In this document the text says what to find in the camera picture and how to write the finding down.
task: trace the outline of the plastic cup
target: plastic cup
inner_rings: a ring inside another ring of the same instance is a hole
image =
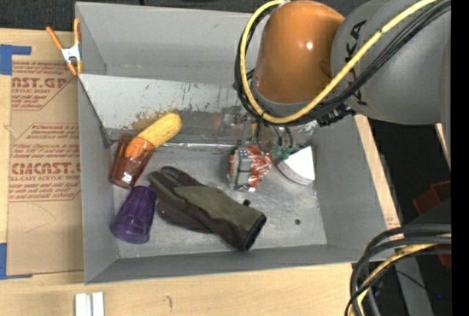
[[[109,180],[123,188],[134,187],[154,150],[155,145],[140,136],[122,135]]]
[[[114,236],[128,243],[146,243],[153,223],[155,202],[155,192],[150,188],[144,185],[133,187],[111,223]]]

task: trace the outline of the bin floor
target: bin floor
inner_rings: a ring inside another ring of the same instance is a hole
[[[147,174],[163,166],[177,167],[205,185],[218,187],[239,203],[247,199],[252,207],[261,210],[267,216],[267,222],[251,250],[327,244],[314,183],[294,183],[273,166],[255,192],[234,191],[229,188],[226,177],[229,168],[227,151],[159,147],[137,184],[149,185]],[[114,186],[115,213],[128,194],[129,190]],[[233,250],[217,235],[170,225],[157,213],[147,243],[133,245],[117,240],[117,245],[122,258]]]

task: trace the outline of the yellow cable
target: yellow cable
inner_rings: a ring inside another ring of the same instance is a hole
[[[441,236],[442,237],[451,237],[451,233],[442,234]],[[407,246],[407,247],[401,249],[400,251],[396,252],[395,254],[392,254],[385,261],[383,261],[381,264],[379,264],[372,271],[372,273],[368,277],[366,277],[365,281],[363,281],[363,284],[361,286],[366,286],[368,283],[370,283],[370,281],[373,280],[373,278],[375,276],[377,276],[379,272],[381,272],[384,268],[386,268],[391,263],[396,262],[396,261],[402,259],[403,257],[406,257],[410,254],[413,254],[413,253],[417,252],[417,251],[421,251],[423,249],[428,249],[429,247],[432,247],[432,246],[436,246],[436,244],[413,244],[411,246]],[[358,304],[360,306],[363,303],[363,300],[364,300],[366,294],[368,293],[368,291],[369,291],[369,287],[367,289],[365,289],[357,297],[357,301],[358,301]]]
[[[290,123],[298,118],[302,117],[303,115],[309,113],[318,103],[320,103],[331,91],[334,89],[337,84],[354,68],[354,66],[358,63],[358,61],[365,55],[365,53],[381,38],[381,36],[394,28],[398,23],[403,21],[408,16],[412,15],[414,12],[418,11],[419,9],[425,7],[428,4],[431,4],[438,0],[421,0],[412,6],[408,7],[406,10],[402,11],[394,18],[392,18],[383,28],[377,31],[363,46],[357,51],[357,53],[351,58],[351,60],[340,70],[340,72],[330,81],[330,83],[306,106],[302,109],[297,111],[294,114],[291,114],[287,117],[274,117],[266,113],[262,107],[256,102],[254,98],[251,88],[249,87],[248,78],[246,75],[246,68],[245,68],[245,49],[246,43],[248,41],[248,34],[251,30],[251,27],[257,17],[264,12],[267,8],[280,5],[285,3],[284,0],[274,0],[270,1],[264,5],[262,5],[256,12],[251,16],[249,19],[248,24],[245,27],[243,32],[243,36],[241,37],[241,46],[240,46],[240,72],[241,72],[241,79],[243,81],[243,88],[245,90],[246,97],[249,100],[249,103],[253,106],[256,113],[264,120],[268,122],[275,123],[275,124],[285,124]]]

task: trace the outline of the white object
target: white object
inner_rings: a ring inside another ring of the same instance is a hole
[[[104,294],[76,294],[75,316],[104,316]]]
[[[311,147],[298,150],[286,160],[279,162],[277,167],[283,175],[295,183],[307,185],[316,179]]]

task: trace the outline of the table surface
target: table surface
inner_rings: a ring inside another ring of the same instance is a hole
[[[68,32],[60,36],[64,45],[72,40]],[[0,44],[21,45],[32,38],[36,52],[50,41],[45,31],[0,29]],[[0,243],[7,240],[10,87],[11,78],[0,76],[0,143],[5,149],[0,150]],[[399,219],[368,120],[356,119],[385,220],[389,228],[396,226]],[[73,315],[75,294],[101,291],[106,315],[113,316],[343,315],[351,273],[351,264],[345,263],[96,285],[84,285],[82,271],[39,274],[0,281],[0,315]]]

